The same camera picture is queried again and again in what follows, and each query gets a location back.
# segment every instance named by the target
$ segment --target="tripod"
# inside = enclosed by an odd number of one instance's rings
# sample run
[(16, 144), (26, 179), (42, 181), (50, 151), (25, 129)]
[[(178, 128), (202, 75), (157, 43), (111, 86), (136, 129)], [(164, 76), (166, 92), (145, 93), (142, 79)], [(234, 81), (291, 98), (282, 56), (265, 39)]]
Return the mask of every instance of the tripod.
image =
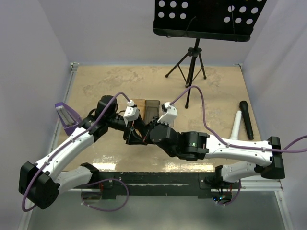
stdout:
[[(198, 48), (199, 44), (200, 44), (200, 39), (197, 38), (196, 41), (195, 41), (194, 48), (190, 47), (188, 49), (188, 52), (185, 54), (185, 56), (183, 56), (183, 58), (165, 75), (165, 77), (167, 78), (174, 71), (174, 69), (176, 69), (178, 67), (182, 76), (183, 76), (184, 81), (186, 82), (186, 88), (192, 85), (192, 82), (195, 80), (195, 78), (198, 76), (198, 74), (201, 71), (203, 73), (203, 78), (207, 79), (207, 76), (205, 74), (205, 68), (203, 66), (203, 62), (202, 62), (202, 58), (201, 58), (202, 49)], [(190, 68), (189, 68), (188, 78), (186, 79), (183, 72), (182, 72), (180, 64), (183, 62), (184, 59), (186, 59), (187, 56), (192, 57), (192, 60), (191, 60)], [(199, 59), (200, 59), (201, 69), (198, 71), (198, 73), (193, 78), (194, 69), (195, 69), (195, 62), (196, 62), (197, 57), (199, 57)], [(185, 106), (186, 109), (189, 107), (190, 91), (191, 91), (191, 89), (188, 91), (187, 102), (186, 102), (186, 106)]]

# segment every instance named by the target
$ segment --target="tripod leg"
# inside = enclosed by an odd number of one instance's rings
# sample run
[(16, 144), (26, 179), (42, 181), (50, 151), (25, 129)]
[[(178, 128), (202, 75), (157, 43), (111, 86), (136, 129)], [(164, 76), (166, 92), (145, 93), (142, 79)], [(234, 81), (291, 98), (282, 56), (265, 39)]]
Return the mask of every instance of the tripod leg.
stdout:
[(171, 71), (169, 71), (166, 75), (165, 75), (165, 77), (167, 78), (173, 71), (174, 71), (174, 69), (176, 69), (182, 62), (183, 62), (183, 60), (187, 57), (189, 55), (189, 53), (187, 52), (186, 54), (185, 54), (185, 56), (183, 56), (183, 58), (171, 69)]
[(202, 62), (202, 58), (201, 58), (201, 54), (198, 54), (199, 58), (200, 58), (200, 62), (201, 62), (201, 69), (202, 69), (202, 73), (203, 73), (203, 78), (207, 79), (206, 73), (205, 73), (205, 67), (203, 66), (203, 62)]
[[(196, 62), (196, 57), (192, 57), (191, 64), (190, 64), (190, 69), (189, 69), (189, 75), (188, 75), (189, 86), (191, 86), (192, 82), (193, 82), (193, 74), (194, 74), (195, 62)], [(191, 89), (189, 89), (189, 91), (188, 91), (187, 102), (186, 102), (186, 106), (185, 106), (186, 109), (189, 107), (190, 93), (191, 93)]]

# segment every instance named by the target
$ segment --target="black microphone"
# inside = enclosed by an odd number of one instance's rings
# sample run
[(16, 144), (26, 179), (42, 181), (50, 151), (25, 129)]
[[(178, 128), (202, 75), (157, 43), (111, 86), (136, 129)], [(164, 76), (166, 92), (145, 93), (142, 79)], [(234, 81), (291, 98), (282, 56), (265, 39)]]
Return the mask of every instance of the black microphone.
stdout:
[(254, 139), (254, 132), (253, 132), (253, 128), (252, 128), (251, 122), (250, 122), (247, 101), (241, 101), (240, 102), (240, 109), (242, 111), (242, 116), (243, 116), (243, 120), (244, 120), (244, 124), (245, 124), (245, 129), (246, 129), (246, 132), (247, 132), (247, 135), (248, 135), (248, 139), (253, 140)]

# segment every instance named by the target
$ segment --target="music stand pole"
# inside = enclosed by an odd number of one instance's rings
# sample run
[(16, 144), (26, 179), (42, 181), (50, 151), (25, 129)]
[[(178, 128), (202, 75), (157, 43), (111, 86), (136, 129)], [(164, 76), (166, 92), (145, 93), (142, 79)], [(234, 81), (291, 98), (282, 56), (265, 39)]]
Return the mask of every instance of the music stand pole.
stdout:
[[(199, 44), (200, 44), (200, 39), (197, 38), (196, 41), (195, 41), (195, 45), (194, 45), (194, 51), (198, 50)], [(187, 82), (189, 82), (189, 86), (191, 86), (192, 82), (193, 82), (194, 68), (195, 68), (195, 62), (196, 62), (197, 56), (198, 56), (197, 52), (195, 52), (192, 56), (192, 60), (191, 60), (190, 68), (189, 68), (189, 73), (188, 73), (188, 78), (187, 78)], [(185, 106), (186, 109), (189, 107), (190, 93), (191, 93), (191, 89), (189, 89), (189, 91), (188, 91), (187, 102), (186, 102), (186, 106)]]

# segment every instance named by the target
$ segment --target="gray wall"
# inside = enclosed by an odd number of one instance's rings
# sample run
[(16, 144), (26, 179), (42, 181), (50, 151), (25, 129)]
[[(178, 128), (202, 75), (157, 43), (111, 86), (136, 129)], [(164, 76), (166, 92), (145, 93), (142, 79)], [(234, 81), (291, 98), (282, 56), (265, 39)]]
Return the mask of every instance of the gray wall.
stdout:
[[(255, 117), (263, 139), (279, 136), (285, 147), (307, 133), (307, 2), (279, 0), (243, 64)], [(295, 149), (306, 148), (306, 141)], [(306, 229), (307, 153), (284, 153), (282, 180), (291, 218)]]
[(0, 229), (17, 229), (19, 170), (47, 152), (69, 63), (37, 0), (0, 1)]
[[(202, 40), (205, 63), (242, 63), (277, 1), (266, 3), (247, 43)], [(154, 0), (39, 2), (69, 61), (91, 65), (174, 64), (194, 45), (194, 39), (159, 37), (153, 33)]]

